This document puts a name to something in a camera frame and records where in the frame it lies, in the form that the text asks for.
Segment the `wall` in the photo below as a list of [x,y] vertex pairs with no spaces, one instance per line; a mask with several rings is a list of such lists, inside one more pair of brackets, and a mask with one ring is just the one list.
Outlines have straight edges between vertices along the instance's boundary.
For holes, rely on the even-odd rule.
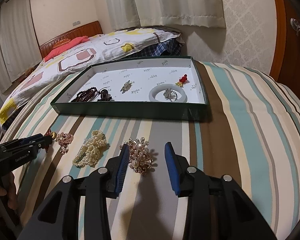
[[101,25],[101,29],[103,33],[110,33],[113,31],[110,18],[109,18],[109,11],[107,7],[106,0],[94,0],[98,15],[98,21]]
[[274,0],[223,0],[226,30],[175,26],[182,52],[200,61],[251,67],[269,74],[276,40]]
[[[81,25],[98,20],[95,0],[30,0],[39,45]],[[73,22],[80,21],[75,27]]]

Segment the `wall switch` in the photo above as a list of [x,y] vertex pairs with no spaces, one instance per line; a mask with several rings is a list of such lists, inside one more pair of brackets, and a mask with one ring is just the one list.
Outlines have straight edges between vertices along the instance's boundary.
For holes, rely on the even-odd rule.
[[76,25],[79,25],[80,23],[81,23],[80,21],[77,21],[77,22],[74,22],[72,25],[76,26]]

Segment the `striped mattress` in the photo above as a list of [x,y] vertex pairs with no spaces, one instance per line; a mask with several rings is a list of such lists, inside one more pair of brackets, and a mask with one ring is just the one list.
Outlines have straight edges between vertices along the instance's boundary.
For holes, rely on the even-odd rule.
[[[55,132],[72,133],[69,152],[61,155],[53,143],[48,151],[14,171],[19,215],[23,225],[65,175],[79,178],[117,156],[129,138],[149,139],[155,171],[146,177],[128,168],[117,199],[107,199],[112,239],[182,239],[187,198],[171,189],[164,145],[207,175],[230,174],[266,219],[278,240],[285,239],[300,219],[300,101],[284,85],[244,67],[196,62],[211,106],[212,121],[186,122],[58,115],[52,99],[78,75],[37,93],[3,138]],[[92,130],[106,135],[109,149],[95,168],[76,168],[72,159]],[[79,215],[79,239],[84,239],[84,197]]]

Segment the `bed sheet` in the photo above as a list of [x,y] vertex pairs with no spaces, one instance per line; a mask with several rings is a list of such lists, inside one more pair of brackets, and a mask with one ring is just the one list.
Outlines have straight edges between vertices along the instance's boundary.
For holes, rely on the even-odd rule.
[[160,42],[180,36],[180,32],[154,28],[97,34],[57,57],[41,62],[37,69],[9,95],[0,109],[0,125],[45,86],[62,80],[87,66],[120,59]]
[[[53,142],[27,168],[14,171],[19,214],[26,224],[33,211],[65,175],[79,178],[117,156],[130,137],[149,139],[156,167],[146,177],[128,168],[119,198],[108,199],[112,239],[182,239],[187,199],[170,186],[164,158],[168,141],[177,154],[207,175],[230,174],[260,210],[278,240],[300,219],[300,101],[287,87],[248,68],[196,62],[212,112],[211,122],[122,119],[58,115],[51,100],[77,75],[37,93],[13,122],[3,141],[44,134],[72,133],[69,152]],[[101,130],[110,147],[95,168],[76,168],[72,159],[92,130]],[[81,202],[79,239],[83,235]]]

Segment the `patterned wallpaper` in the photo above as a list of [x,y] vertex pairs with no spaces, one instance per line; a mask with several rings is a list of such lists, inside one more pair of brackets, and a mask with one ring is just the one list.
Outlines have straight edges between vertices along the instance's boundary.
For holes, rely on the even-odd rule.
[[223,7],[226,29],[174,26],[183,33],[183,53],[269,74],[276,40],[274,0],[223,0]]

